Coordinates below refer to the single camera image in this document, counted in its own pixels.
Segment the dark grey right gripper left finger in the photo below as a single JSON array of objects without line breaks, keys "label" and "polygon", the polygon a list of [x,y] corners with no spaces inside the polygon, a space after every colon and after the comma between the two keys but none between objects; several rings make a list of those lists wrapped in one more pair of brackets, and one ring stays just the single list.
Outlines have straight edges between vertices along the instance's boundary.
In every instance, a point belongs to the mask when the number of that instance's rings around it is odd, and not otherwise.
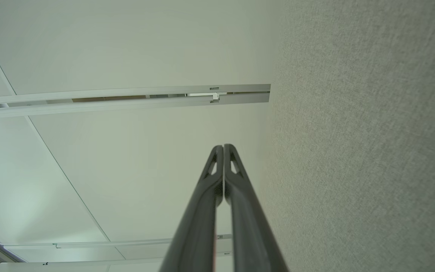
[{"label": "dark grey right gripper left finger", "polygon": [[159,268],[160,272],[213,272],[216,207],[223,198],[223,146],[215,146]]}]

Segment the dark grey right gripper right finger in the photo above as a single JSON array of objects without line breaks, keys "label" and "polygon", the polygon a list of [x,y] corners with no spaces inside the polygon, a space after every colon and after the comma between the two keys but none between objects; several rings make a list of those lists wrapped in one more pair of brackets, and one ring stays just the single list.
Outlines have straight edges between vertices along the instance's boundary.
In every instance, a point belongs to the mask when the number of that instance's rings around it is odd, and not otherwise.
[{"label": "dark grey right gripper right finger", "polygon": [[224,196],[231,206],[235,272],[288,272],[235,146],[224,145]]}]

